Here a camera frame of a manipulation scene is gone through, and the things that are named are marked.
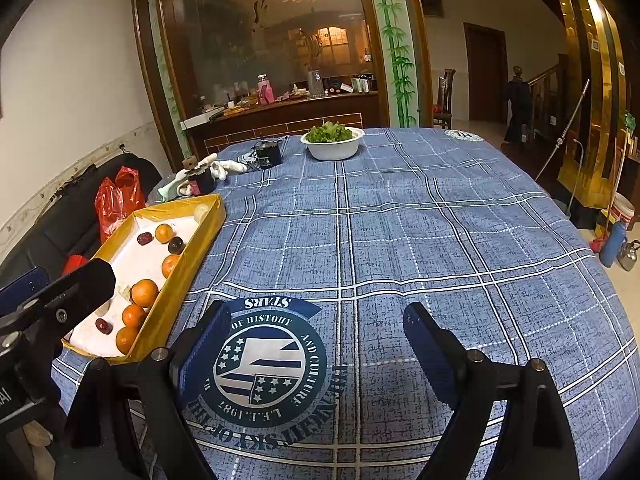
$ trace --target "tiled floor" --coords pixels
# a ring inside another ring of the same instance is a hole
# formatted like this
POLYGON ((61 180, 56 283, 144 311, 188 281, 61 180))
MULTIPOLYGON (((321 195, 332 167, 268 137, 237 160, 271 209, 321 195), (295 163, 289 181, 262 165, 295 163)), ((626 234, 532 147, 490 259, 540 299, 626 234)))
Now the tiled floor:
MULTIPOLYGON (((472 132, 481 136, 498 150, 504 142, 504 134, 506 133, 506 126, 500 123, 454 119, 451 126, 456 130, 472 132)), ((580 230, 580 234, 588 242, 594 238, 592 231, 580 230)), ((640 223, 627 234, 627 237, 628 240, 640 239, 640 223)), ((604 266, 602 268, 609 276, 622 305, 625 307, 626 315, 634 329, 634 333, 636 335, 640 334, 640 287, 638 287, 638 283, 640 283, 640 264, 637 264, 631 272, 626 272, 625 269, 620 267, 618 261, 615 261, 610 269, 604 266)))

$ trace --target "kettle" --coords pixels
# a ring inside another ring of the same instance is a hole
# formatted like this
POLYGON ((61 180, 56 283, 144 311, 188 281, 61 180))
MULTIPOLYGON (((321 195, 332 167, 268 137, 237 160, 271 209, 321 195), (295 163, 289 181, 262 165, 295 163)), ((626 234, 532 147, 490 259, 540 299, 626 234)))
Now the kettle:
POLYGON ((623 269, 631 270, 634 268, 636 260, 638 259, 638 254, 636 253, 638 248, 640 248, 640 240, 622 244, 620 252, 618 253, 618 262, 623 269))

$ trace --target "metal screw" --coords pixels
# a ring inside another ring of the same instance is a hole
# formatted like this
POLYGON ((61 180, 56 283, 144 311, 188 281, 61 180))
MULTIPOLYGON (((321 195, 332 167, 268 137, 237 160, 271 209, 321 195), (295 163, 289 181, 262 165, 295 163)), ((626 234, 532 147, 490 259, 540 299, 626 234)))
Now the metal screw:
POLYGON ((151 358, 154 361, 164 361, 168 355, 169 351, 164 347, 156 348, 153 352, 151 352, 151 358))
POLYGON ((58 320, 58 323, 66 323, 66 310, 64 308, 56 310, 56 319, 58 320))
POLYGON ((2 348, 9 348, 12 344, 14 344, 18 338, 20 337, 20 332, 11 332, 7 337, 2 341, 2 348))
POLYGON ((534 357, 531 360, 531 367, 537 372, 544 372, 546 369, 546 364, 542 359, 538 359, 537 357, 534 357))
POLYGON ((475 348, 466 351, 466 358, 475 363, 484 361, 484 354, 475 348))

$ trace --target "table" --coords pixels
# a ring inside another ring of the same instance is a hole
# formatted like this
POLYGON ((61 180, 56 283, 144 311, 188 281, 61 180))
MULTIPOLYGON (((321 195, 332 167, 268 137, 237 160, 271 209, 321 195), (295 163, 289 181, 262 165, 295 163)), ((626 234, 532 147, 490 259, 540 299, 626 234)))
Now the table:
MULTIPOLYGON (((218 370, 238 356, 237 377, 212 369, 202 378, 220 414, 187 413, 218 477, 416 478, 450 417, 402 331, 402 310, 421 301, 466 348, 499 362, 544 359, 581 478, 598 478, 638 418, 638 347, 599 261, 546 193, 464 133, 366 130, 358 153, 338 162, 314 160, 289 137, 283 154, 282 165, 218 187, 228 218, 170 338, 213 300, 249 300, 234 303, 231 339, 211 358, 218 370), (295 310, 283 298, 316 308, 295 310), (264 317, 249 320, 256 315, 264 317), (242 335, 256 323, 264 330, 242 335), (257 363, 265 356, 268 364, 257 363), (291 362, 302 365, 283 372, 291 362), (303 381, 278 381, 271 397, 252 400, 265 391, 260 378, 285 376, 303 381), (233 381, 248 387, 235 391, 233 381), (296 410, 300 392, 309 398, 296 410), (239 418, 242 409, 254 420, 239 418)), ((67 351, 54 362, 66 407, 85 366, 67 351)), ((137 403, 132 413, 162 478, 137 403)), ((496 403, 470 478, 482 478, 503 413, 496 403)))

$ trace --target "red plastic bag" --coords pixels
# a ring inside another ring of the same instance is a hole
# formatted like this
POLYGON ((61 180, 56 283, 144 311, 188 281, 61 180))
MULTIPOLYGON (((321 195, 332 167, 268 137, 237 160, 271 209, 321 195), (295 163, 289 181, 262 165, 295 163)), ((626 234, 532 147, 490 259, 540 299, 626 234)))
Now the red plastic bag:
POLYGON ((89 260, 82 256, 82 254, 72 254, 66 261, 65 268, 62 269, 62 276, 79 269, 88 261, 89 260))
POLYGON ((127 216, 145 206, 138 172, 121 167, 115 184, 106 176, 98 188, 94 204, 100 224, 100 241, 105 243, 127 216))

